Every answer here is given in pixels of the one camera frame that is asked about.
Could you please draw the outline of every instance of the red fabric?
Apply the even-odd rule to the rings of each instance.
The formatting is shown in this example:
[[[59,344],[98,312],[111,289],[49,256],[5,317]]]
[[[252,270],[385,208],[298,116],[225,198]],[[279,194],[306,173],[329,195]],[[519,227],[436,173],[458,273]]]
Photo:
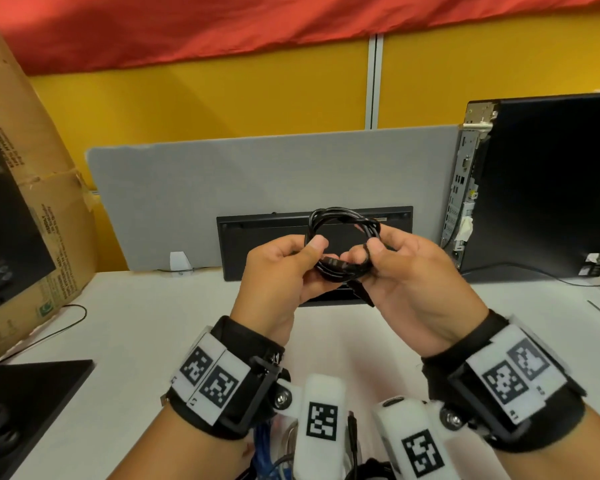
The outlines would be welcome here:
[[[418,30],[600,0],[0,0],[31,75],[85,72]]]

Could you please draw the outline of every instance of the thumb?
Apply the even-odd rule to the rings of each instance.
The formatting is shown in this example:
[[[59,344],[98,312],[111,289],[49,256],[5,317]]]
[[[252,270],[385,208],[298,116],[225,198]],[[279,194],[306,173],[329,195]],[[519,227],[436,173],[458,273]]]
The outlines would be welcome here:
[[[408,280],[413,276],[413,257],[388,250],[377,237],[367,242],[371,262],[381,276],[396,280]]]
[[[318,263],[328,245],[329,242],[325,236],[315,235],[302,251],[291,256],[291,258],[298,263],[302,272],[305,273]]]

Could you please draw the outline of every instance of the desk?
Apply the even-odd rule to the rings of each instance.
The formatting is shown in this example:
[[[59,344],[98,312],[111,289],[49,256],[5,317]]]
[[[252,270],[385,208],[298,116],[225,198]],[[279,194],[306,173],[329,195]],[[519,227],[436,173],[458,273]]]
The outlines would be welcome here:
[[[13,476],[14,480],[104,479],[160,410],[160,396],[200,329],[231,311],[239,283],[218,269],[192,276],[99,273],[75,303],[89,315],[12,363],[94,359],[96,368]],[[488,306],[515,314],[565,359],[600,413],[600,288],[559,282],[477,285]],[[39,336],[80,318],[66,308]],[[370,407],[387,397],[426,398],[420,358],[366,305],[301,308],[285,366],[295,383],[320,372],[347,382],[359,418],[362,453],[386,455]],[[507,476],[493,452],[469,431],[449,444],[463,478]]]

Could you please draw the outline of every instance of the gray desk divider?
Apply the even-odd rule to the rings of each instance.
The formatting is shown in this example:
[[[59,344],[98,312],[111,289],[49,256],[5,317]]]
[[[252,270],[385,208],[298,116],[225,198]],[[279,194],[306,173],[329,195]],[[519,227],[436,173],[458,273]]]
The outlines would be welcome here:
[[[412,205],[440,241],[453,125],[92,148],[87,161],[133,271],[220,266],[216,217]]]

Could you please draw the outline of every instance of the metal bolt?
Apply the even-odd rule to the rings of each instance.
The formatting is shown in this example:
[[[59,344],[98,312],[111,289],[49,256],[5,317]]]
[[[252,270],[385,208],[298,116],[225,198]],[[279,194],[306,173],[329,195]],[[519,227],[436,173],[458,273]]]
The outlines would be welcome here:
[[[278,410],[287,409],[291,405],[291,391],[288,389],[282,389],[277,395],[273,402],[273,405]]]
[[[440,409],[440,422],[451,431],[457,431],[464,426],[462,418],[448,408]]]

